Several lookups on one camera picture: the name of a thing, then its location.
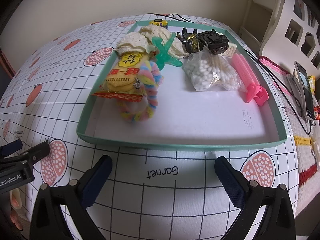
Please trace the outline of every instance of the pink plastic clip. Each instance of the pink plastic clip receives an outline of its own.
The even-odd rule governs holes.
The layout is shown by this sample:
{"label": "pink plastic clip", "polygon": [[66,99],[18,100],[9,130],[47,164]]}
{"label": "pink plastic clip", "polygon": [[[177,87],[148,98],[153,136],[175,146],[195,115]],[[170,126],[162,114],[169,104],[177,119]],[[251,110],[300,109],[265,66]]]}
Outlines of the pink plastic clip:
{"label": "pink plastic clip", "polygon": [[233,54],[232,63],[233,67],[247,88],[247,102],[249,103],[252,99],[254,99],[258,106],[262,106],[264,102],[269,99],[268,92],[260,85],[257,77],[249,66],[248,62],[245,60],[244,56],[237,53]]}

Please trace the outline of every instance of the green toy figure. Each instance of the green toy figure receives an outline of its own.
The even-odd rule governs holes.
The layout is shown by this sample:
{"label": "green toy figure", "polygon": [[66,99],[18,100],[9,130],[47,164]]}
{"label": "green toy figure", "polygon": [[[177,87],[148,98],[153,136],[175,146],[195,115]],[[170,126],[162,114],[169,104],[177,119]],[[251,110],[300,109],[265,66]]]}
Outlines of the green toy figure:
{"label": "green toy figure", "polygon": [[182,62],[180,60],[175,59],[168,54],[168,50],[170,49],[171,44],[173,43],[175,36],[176,36],[175,33],[171,33],[171,37],[165,45],[162,45],[162,41],[163,41],[162,38],[160,38],[160,37],[153,37],[152,38],[153,45],[156,46],[159,50],[159,54],[156,55],[157,65],[158,65],[159,70],[163,70],[164,63],[168,63],[168,64],[176,66],[176,67],[182,66]]}

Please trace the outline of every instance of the tablecloth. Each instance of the tablecloth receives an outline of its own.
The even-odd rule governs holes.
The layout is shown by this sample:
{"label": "tablecloth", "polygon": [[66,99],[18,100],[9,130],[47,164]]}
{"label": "tablecloth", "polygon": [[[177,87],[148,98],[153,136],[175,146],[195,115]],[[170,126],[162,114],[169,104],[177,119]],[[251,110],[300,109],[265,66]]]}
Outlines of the tablecloth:
{"label": "tablecloth", "polygon": [[[226,29],[249,49],[223,23],[183,17]],[[294,136],[279,93],[262,70],[288,136],[277,147],[171,152],[92,145],[78,138],[77,122],[107,58],[102,57],[92,66],[84,64],[85,60],[99,49],[114,48],[136,21],[155,18],[128,16],[76,29],[35,51],[12,79],[0,101],[0,145],[21,139],[23,148],[17,155],[49,139],[51,151],[60,154],[63,160],[59,161],[63,163],[60,167],[55,165],[58,162],[35,165],[35,180],[21,187],[26,217],[31,220],[36,195],[44,181],[53,187],[66,185],[71,179],[80,178],[103,154],[112,158],[113,171],[88,213],[106,239],[220,239],[240,210],[232,205],[214,173],[214,162],[219,156],[225,156],[236,170],[242,171],[244,164],[254,159],[268,161],[270,177],[264,177],[262,172],[259,181],[270,187],[286,184],[296,213],[300,163]],[[74,238],[81,239],[68,209],[62,207],[62,210]],[[263,211],[264,207],[260,208],[248,238],[259,226]]]}

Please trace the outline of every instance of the wall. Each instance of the wall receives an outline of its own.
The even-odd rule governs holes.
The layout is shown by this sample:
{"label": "wall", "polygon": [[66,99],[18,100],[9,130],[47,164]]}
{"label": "wall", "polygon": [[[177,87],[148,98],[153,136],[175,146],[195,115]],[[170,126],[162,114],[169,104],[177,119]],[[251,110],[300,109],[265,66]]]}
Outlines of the wall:
{"label": "wall", "polygon": [[15,70],[36,49],[83,25],[125,15],[179,13],[239,30],[248,0],[23,0],[0,36]]}

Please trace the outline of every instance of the yellow label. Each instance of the yellow label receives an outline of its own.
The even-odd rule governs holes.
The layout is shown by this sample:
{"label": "yellow label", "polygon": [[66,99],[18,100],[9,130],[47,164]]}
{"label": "yellow label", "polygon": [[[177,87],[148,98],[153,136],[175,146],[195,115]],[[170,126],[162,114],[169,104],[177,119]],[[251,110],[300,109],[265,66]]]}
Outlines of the yellow label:
{"label": "yellow label", "polygon": [[142,55],[140,53],[127,53],[121,57],[121,60],[118,63],[120,67],[129,67],[136,65]]}

